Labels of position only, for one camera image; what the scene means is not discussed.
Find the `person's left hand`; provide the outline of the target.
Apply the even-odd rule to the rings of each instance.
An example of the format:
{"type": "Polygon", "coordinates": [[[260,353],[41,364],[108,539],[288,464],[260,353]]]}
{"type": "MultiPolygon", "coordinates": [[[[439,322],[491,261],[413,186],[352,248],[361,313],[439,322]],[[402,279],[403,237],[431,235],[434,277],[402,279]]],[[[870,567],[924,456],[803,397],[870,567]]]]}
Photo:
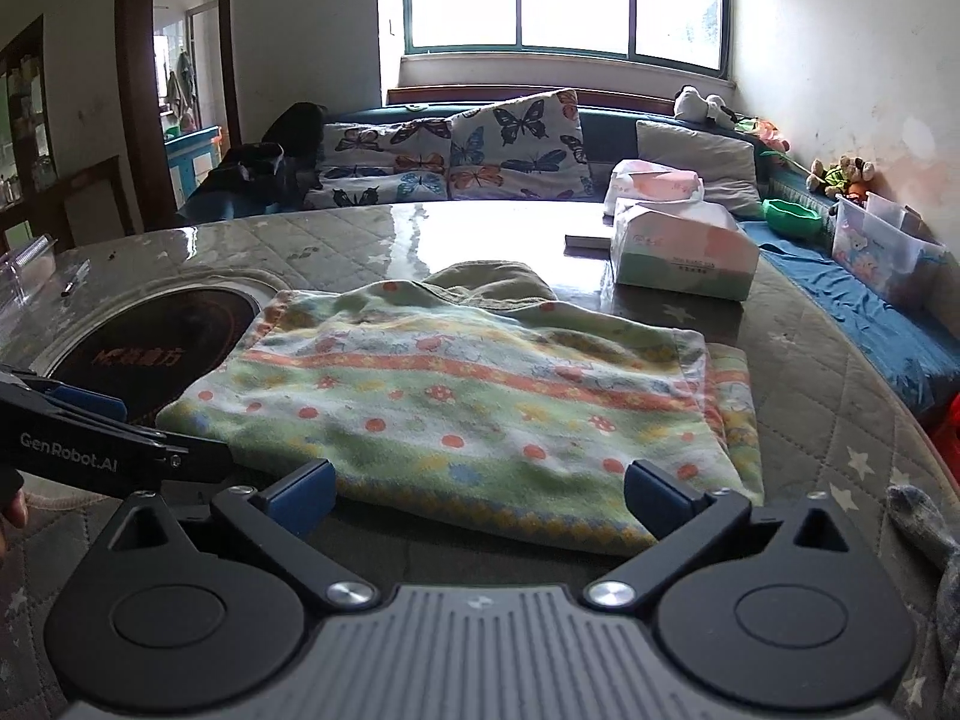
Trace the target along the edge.
{"type": "Polygon", "coordinates": [[[28,507],[26,507],[25,480],[13,468],[3,468],[0,473],[0,515],[2,516],[2,531],[0,532],[0,553],[7,555],[7,527],[26,527],[28,522],[28,507]]]}

